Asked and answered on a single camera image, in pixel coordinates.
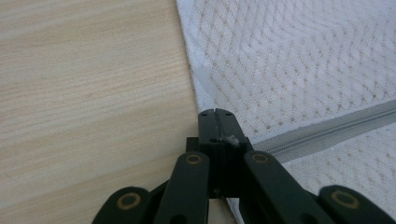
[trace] zipper teeth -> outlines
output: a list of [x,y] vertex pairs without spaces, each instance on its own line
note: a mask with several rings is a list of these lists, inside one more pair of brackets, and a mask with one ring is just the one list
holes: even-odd
[[280,147],[274,147],[272,149],[267,150],[267,152],[275,155],[275,154],[283,153],[286,151],[290,151],[300,145],[317,141],[318,139],[325,138],[328,135],[335,134],[335,133],[341,133],[341,132],[347,131],[349,129],[359,127],[364,124],[375,122],[379,119],[384,119],[384,118],[392,116],[394,114],[396,114],[396,109],[393,109],[393,110],[390,110],[390,111],[387,111],[384,113],[376,114],[376,115],[370,116],[368,118],[358,119],[356,121],[352,121],[352,122],[342,124],[342,125],[334,127],[334,128],[330,128],[329,130],[325,130],[320,133],[315,133],[315,134],[309,135],[307,137],[299,138],[298,140],[294,140],[294,141],[289,142],[289,143],[282,145]]

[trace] light wood grain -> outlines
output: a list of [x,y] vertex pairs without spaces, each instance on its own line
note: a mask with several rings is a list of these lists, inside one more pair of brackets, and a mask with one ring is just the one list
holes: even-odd
[[91,223],[196,135],[175,1],[0,3],[0,223]]

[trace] white fabric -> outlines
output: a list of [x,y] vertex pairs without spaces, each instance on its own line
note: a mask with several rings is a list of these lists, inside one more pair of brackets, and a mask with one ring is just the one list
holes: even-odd
[[200,111],[253,144],[396,99],[395,0],[177,0]]
[[[282,165],[310,192],[342,185],[362,193],[396,220],[396,123]],[[243,223],[238,201],[231,208]]]

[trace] rivet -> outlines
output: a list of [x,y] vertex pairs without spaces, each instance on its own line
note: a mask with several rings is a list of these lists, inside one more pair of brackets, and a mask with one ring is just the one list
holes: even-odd
[[332,199],[347,208],[357,209],[359,207],[359,201],[357,198],[339,189],[332,193]]
[[202,162],[202,157],[198,155],[190,155],[186,158],[186,162],[191,165],[199,164]]
[[117,207],[120,210],[129,210],[137,207],[141,200],[142,197],[135,192],[126,193],[117,200]]
[[253,155],[251,156],[251,159],[253,159],[255,162],[261,163],[261,164],[267,163],[267,162],[270,160],[267,156],[262,155],[262,154],[260,154],[260,153],[255,153],[255,154],[253,154]]

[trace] gray zipper tape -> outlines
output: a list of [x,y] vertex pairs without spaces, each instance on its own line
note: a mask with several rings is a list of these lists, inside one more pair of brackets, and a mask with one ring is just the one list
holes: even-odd
[[396,122],[396,100],[283,133],[253,147],[273,154],[280,162],[286,162],[319,152],[393,122]]

